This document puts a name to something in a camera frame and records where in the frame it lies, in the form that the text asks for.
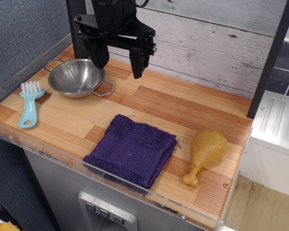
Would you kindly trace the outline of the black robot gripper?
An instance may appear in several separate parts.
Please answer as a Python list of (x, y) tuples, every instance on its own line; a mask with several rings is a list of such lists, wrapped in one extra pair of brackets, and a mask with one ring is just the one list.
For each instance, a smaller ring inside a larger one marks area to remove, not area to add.
[(136, 16), (134, 0), (93, 0), (93, 14), (78, 14), (79, 37), (94, 66), (103, 69), (109, 61), (108, 46), (130, 50), (130, 62), (135, 79), (142, 77), (149, 56), (156, 52), (153, 28)]

